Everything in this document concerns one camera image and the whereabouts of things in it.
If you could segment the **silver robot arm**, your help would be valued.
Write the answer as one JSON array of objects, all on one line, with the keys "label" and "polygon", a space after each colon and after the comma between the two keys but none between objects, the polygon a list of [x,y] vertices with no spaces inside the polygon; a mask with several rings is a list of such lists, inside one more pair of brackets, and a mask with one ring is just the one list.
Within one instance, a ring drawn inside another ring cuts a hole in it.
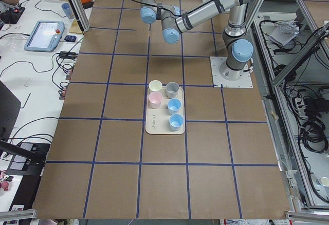
[{"label": "silver robot arm", "polygon": [[160,20],[164,41],[175,44],[184,32],[223,12],[228,12],[229,20],[223,32],[228,57],[220,66],[220,74],[226,80],[237,81],[253,54],[253,45],[244,38],[252,15],[251,12],[247,12],[250,1],[256,0],[208,0],[192,10],[181,13],[173,5],[163,5],[156,0],[140,0],[140,16],[146,24]]}]

